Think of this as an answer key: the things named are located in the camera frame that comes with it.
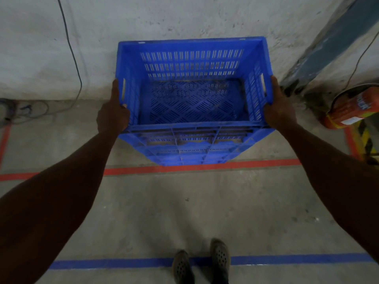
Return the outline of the person's left hand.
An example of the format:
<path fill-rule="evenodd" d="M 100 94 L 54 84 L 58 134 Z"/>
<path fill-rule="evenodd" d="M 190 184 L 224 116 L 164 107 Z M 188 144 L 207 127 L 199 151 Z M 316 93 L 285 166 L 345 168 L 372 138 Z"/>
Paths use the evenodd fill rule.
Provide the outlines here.
<path fill-rule="evenodd" d="M 98 133 L 118 136 L 129 125 L 130 111 L 119 103 L 112 103 L 111 98 L 104 103 L 97 114 Z"/>

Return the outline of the person's right hand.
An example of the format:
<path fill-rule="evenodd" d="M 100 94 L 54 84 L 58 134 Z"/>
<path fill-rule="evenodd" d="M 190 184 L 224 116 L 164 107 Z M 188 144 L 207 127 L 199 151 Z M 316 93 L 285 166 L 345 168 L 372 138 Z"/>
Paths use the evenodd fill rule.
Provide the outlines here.
<path fill-rule="evenodd" d="M 282 98 L 264 106 L 264 117 L 271 128 L 282 134 L 298 127 L 295 110 L 283 92 Z"/>

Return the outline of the blue plastic crate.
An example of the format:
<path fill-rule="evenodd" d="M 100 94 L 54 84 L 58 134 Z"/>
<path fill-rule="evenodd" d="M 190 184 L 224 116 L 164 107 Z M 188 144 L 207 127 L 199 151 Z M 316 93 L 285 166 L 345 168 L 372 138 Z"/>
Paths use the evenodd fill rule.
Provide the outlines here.
<path fill-rule="evenodd" d="M 119 138 L 160 166 L 225 163 L 274 132 L 265 37 L 118 43 Z"/>

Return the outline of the person's right forearm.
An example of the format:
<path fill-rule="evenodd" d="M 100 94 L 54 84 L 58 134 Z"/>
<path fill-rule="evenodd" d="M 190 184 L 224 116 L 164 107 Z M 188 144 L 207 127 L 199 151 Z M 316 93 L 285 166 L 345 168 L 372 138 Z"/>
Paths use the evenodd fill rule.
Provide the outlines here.
<path fill-rule="evenodd" d="M 341 152 L 295 121 L 278 122 L 275 128 L 296 153 L 336 223 L 379 264 L 379 170 Z"/>

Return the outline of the person's left forearm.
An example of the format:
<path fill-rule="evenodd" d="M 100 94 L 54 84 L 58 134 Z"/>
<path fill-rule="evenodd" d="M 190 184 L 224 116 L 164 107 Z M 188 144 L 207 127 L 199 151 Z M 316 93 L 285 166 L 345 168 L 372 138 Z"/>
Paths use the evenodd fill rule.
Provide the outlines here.
<path fill-rule="evenodd" d="M 35 283 L 89 213 L 119 132 L 107 129 L 0 198 L 0 284 Z"/>

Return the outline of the blue metal beam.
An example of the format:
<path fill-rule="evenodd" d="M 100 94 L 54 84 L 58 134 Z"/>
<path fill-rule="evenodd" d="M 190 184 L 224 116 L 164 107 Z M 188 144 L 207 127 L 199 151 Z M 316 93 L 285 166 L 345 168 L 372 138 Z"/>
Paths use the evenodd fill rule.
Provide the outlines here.
<path fill-rule="evenodd" d="M 379 22 L 379 0 L 343 0 L 281 82 L 286 96 L 300 94 L 332 61 Z"/>

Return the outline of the red fire extinguisher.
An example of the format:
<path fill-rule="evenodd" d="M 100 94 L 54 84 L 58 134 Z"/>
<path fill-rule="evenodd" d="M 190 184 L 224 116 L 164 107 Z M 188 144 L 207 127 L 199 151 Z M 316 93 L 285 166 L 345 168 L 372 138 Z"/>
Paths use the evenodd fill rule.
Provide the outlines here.
<path fill-rule="evenodd" d="M 320 122 L 326 128 L 341 129 L 378 112 L 379 84 L 363 84 L 337 95 Z"/>

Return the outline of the yellow black striped stand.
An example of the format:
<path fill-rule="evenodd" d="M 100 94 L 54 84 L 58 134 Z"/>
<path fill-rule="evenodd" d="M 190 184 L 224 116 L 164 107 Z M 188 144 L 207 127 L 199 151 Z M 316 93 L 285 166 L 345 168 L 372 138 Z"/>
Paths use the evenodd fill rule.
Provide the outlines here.
<path fill-rule="evenodd" d="M 369 116 L 368 121 L 366 119 L 360 120 L 357 125 L 358 135 L 362 143 L 360 154 L 365 163 L 379 169 L 379 148 L 376 150 L 374 147 L 374 142 L 369 130 L 369 124 L 372 124 L 379 137 L 379 113 Z"/>

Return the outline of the person's right shoe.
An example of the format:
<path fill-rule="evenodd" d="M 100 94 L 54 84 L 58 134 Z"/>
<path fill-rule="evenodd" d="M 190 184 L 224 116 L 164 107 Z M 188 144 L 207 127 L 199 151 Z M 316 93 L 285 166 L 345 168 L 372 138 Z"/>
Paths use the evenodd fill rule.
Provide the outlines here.
<path fill-rule="evenodd" d="M 212 239 L 210 244 L 213 280 L 211 284 L 229 284 L 230 252 L 220 239 Z"/>

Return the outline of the person's shoe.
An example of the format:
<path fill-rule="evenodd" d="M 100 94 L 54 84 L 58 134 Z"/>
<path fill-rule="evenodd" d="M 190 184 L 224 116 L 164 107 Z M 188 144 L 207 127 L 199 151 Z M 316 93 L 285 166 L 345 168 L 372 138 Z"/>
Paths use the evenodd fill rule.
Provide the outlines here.
<path fill-rule="evenodd" d="M 220 239 L 212 239 L 210 244 L 213 280 L 211 284 L 229 284 L 230 252 Z"/>
<path fill-rule="evenodd" d="M 186 251 L 180 250 L 174 256 L 172 272 L 175 284 L 195 284 L 195 277 Z"/>

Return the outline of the person's left shoe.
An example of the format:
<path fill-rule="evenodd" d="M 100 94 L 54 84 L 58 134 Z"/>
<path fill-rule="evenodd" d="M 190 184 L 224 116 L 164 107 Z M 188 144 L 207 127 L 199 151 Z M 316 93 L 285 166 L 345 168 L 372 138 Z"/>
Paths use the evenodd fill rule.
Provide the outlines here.
<path fill-rule="evenodd" d="M 195 277 L 186 251 L 180 250 L 174 256 L 172 272 L 175 284 L 195 284 Z"/>

